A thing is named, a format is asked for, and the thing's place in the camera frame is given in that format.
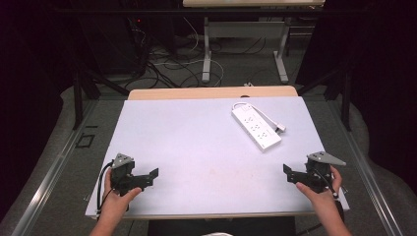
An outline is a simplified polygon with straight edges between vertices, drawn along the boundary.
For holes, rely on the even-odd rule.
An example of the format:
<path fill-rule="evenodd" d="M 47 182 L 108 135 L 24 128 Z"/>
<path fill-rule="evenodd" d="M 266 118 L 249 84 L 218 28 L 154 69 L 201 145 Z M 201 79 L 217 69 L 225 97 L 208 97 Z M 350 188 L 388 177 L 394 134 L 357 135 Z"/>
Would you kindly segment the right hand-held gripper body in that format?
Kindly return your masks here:
<path fill-rule="evenodd" d="M 310 181 L 308 186 L 318 194 L 325 189 L 330 189 L 336 194 L 332 188 L 330 167 L 332 165 L 345 166 L 346 162 L 325 151 L 310 153 L 307 158 L 306 170 Z"/>

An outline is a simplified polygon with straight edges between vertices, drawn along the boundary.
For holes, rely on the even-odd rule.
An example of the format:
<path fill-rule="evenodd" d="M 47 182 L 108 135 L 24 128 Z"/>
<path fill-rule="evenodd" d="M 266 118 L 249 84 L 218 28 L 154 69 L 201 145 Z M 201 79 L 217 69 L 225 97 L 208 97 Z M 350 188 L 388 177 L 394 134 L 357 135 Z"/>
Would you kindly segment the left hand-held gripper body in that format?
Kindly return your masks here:
<path fill-rule="evenodd" d="M 145 188 L 139 177 L 132 174 L 134 168 L 134 158 L 126 154 L 118 153 L 112 162 L 110 185 L 121 197 L 135 188 Z"/>

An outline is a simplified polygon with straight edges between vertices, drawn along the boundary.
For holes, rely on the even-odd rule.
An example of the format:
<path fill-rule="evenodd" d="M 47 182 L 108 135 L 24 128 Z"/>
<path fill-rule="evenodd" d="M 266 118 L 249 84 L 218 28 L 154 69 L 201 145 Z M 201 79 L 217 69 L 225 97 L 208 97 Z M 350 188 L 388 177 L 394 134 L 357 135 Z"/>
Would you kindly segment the person's right hand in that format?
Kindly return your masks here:
<path fill-rule="evenodd" d="M 338 194 L 342 183 L 342 177 L 338 170 L 333 166 L 330 168 L 330 171 L 332 175 L 332 188 Z M 332 211 L 338 213 L 335 198 L 333 192 L 330 189 L 327 189 L 324 192 L 318 194 L 300 182 L 297 182 L 295 186 L 310 200 L 316 214 L 319 214 L 320 212 L 330 213 Z"/>

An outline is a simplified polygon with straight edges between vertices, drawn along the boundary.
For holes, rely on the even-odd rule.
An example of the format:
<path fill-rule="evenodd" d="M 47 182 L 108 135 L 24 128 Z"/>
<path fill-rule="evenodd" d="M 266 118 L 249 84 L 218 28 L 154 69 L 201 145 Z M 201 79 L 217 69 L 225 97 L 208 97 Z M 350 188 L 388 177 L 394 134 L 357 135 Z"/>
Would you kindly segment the person's left hand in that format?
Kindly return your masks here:
<path fill-rule="evenodd" d="M 115 190 L 111 188 L 111 170 L 108 170 L 105 175 L 101 216 L 123 216 L 127 211 L 128 204 L 141 191 L 141 188 L 134 188 L 130 190 L 126 195 L 120 196 Z"/>

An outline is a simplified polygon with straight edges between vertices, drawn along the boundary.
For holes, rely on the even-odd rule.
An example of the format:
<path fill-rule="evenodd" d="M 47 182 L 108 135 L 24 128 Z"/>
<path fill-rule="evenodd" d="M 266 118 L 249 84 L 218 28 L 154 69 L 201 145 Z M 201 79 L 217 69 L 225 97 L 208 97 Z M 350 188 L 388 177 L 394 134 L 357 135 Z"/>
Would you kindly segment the white table mat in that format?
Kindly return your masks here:
<path fill-rule="evenodd" d="M 104 157 L 134 158 L 134 174 L 157 170 L 130 204 L 136 219 L 309 214 L 312 206 L 283 172 L 302 171 L 323 148 L 299 96 L 250 97 L 286 126 L 279 144 L 260 150 L 231 115 L 234 99 L 127 100 Z"/>

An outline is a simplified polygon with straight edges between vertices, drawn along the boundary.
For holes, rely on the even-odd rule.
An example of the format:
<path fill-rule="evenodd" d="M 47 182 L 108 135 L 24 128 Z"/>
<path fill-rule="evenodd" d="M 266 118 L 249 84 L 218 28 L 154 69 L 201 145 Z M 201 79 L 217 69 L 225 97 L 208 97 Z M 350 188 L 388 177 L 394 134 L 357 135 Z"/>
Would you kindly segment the white power strip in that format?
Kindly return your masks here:
<path fill-rule="evenodd" d="M 232 117 L 248 134 L 260 151 L 266 151 L 281 142 L 281 137 L 250 104 L 234 108 Z"/>

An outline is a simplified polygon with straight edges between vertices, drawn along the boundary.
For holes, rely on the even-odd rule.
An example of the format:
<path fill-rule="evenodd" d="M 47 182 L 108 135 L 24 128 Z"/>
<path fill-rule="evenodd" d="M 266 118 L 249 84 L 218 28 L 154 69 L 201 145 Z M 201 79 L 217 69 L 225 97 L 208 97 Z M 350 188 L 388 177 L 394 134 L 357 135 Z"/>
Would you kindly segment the black metal stand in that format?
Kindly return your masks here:
<path fill-rule="evenodd" d="M 127 89 L 119 87 L 99 73 L 83 66 L 77 67 L 73 71 L 72 76 L 75 105 L 74 130 L 77 130 L 84 120 L 83 94 L 85 94 L 89 99 L 93 100 L 97 100 L 101 96 L 96 83 L 103 84 L 106 87 L 113 89 L 125 96 L 130 93 Z"/>
<path fill-rule="evenodd" d="M 306 86 L 297 89 L 299 95 L 305 94 L 307 91 L 317 87 L 322 83 L 329 83 L 325 90 L 325 100 L 335 100 L 339 94 L 342 95 L 340 120 L 347 131 L 351 131 L 350 127 L 350 98 L 351 98 L 351 81 L 352 81 L 352 67 L 343 62 L 334 69 L 324 74 L 323 76 L 313 80 Z"/>

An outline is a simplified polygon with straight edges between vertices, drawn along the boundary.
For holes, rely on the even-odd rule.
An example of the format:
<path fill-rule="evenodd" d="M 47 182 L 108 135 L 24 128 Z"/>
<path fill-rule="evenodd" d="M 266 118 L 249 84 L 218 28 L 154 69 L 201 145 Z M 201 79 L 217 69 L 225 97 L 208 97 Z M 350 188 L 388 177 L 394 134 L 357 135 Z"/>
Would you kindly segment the person's dark clothing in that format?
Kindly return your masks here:
<path fill-rule="evenodd" d="M 283 216 L 151 220 L 148 236 L 204 236 L 210 233 L 227 233 L 232 236 L 296 236 L 295 218 Z"/>

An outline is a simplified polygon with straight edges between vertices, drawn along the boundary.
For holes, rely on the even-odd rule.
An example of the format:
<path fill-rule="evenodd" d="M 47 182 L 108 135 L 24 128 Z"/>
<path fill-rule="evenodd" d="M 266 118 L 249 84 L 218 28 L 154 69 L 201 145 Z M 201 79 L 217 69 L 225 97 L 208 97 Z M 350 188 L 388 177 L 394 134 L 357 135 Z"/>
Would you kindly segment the light wooden table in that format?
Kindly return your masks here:
<path fill-rule="evenodd" d="M 292 86 L 225 87 L 225 88 L 148 88 L 133 89 L 129 100 L 206 99 L 265 96 L 297 96 Z"/>

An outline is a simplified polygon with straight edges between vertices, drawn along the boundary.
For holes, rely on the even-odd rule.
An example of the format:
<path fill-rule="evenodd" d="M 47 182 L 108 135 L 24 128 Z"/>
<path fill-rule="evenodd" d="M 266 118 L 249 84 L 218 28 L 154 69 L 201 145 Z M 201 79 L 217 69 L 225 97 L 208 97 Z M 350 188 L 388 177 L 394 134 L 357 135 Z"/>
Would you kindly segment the black computer tower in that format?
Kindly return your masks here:
<path fill-rule="evenodd" d="M 97 17 L 92 23 L 96 29 L 92 46 L 104 74 L 139 74 L 144 70 L 123 18 Z"/>

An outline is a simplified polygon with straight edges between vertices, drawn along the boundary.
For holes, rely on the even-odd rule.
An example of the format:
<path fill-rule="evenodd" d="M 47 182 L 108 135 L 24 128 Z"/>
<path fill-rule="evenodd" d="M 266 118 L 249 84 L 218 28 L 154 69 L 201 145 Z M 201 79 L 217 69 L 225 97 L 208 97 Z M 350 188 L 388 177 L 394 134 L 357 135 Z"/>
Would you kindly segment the white metal desk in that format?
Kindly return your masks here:
<path fill-rule="evenodd" d="M 183 0 L 183 6 L 192 10 L 314 10 L 323 6 L 326 0 Z M 267 17 L 262 21 L 257 17 L 249 20 L 221 20 L 214 21 L 212 17 L 204 17 L 204 45 L 205 58 L 203 65 L 202 82 L 210 81 L 212 38 L 277 38 L 278 49 L 273 52 L 278 78 L 283 84 L 289 82 L 282 61 L 286 41 L 289 37 L 291 18 L 279 17 L 277 20 Z"/>

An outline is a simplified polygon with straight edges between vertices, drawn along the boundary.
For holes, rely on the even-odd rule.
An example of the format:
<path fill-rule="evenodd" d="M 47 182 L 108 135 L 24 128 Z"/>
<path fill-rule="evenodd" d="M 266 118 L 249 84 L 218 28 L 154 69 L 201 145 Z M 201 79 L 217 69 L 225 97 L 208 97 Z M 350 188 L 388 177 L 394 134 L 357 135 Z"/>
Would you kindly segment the aluminium floor rail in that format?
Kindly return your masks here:
<path fill-rule="evenodd" d="M 6 236 L 87 236 L 95 221 L 86 215 L 102 162 L 100 103 L 89 101 L 74 130 L 65 110 L 23 194 L 12 208 Z"/>
<path fill-rule="evenodd" d="M 404 236 L 391 208 L 387 203 L 386 197 L 377 183 L 376 175 L 372 170 L 365 153 L 360 149 L 358 143 L 356 142 L 353 131 L 348 130 L 346 125 L 342 122 L 341 106 L 336 100 L 329 101 L 328 107 L 353 153 L 353 163 L 355 168 L 358 171 L 362 183 L 368 193 L 368 197 L 372 202 L 372 206 L 374 207 L 374 210 L 376 211 L 387 236 Z"/>

